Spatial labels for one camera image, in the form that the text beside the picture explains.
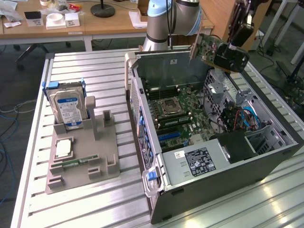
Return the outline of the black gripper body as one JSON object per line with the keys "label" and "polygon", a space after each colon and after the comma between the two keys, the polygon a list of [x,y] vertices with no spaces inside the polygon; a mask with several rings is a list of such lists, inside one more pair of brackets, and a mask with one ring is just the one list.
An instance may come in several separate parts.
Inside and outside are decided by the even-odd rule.
{"label": "black gripper body", "polygon": [[249,13],[250,15],[255,15],[257,8],[259,7],[260,4],[262,3],[267,3],[269,0],[248,0],[248,6],[246,13]]}

